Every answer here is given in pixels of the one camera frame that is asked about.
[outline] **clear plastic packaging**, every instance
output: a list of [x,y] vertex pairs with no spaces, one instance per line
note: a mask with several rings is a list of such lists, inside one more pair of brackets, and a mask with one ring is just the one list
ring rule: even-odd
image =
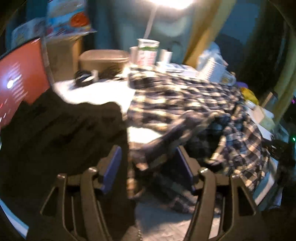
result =
[[93,32],[86,13],[86,0],[48,0],[47,38],[63,39]]

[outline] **paper cup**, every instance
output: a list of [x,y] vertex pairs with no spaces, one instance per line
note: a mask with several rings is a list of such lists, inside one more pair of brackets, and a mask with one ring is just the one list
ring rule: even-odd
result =
[[138,65],[153,66],[155,64],[159,42],[150,39],[138,39]]

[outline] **purple object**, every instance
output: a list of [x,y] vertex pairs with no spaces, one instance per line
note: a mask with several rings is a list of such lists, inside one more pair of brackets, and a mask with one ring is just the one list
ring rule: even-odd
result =
[[245,87],[247,89],[249,88],[248,85],[246,83],[244,83],[244,82],[237,82],[237,86],[240,87],[240,88],[242,88],[242,87]]

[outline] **blue curtain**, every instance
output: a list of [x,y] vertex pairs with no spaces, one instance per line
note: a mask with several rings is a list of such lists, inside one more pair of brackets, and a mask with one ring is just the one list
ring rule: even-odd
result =
[[[46,16],[47,0],[27,0],[25,19]],[[97,32],[84,37],[86,49],[122,49],[138,45],[150,16],[153,3],[148,0],[88,0],[88,14]],[[186,10],[159,7],[150,39],[160,42],[159,49],[173,51],[172,62],[182,63],[190,38],[194,6]],[[7,48],[11,32],[19,24],[12,19],[7,27]]]

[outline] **curtain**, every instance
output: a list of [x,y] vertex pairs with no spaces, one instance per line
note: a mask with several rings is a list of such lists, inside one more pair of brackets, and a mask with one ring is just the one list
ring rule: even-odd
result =
[[193,32],[184,63],[196,67],[198,56],[215,40],[236,0],[197,1]]
[[278,123],[291,104],[296,89],[296,37],[291,32],[285,65],[274,88],[278,102],[273,108],[274,122]]

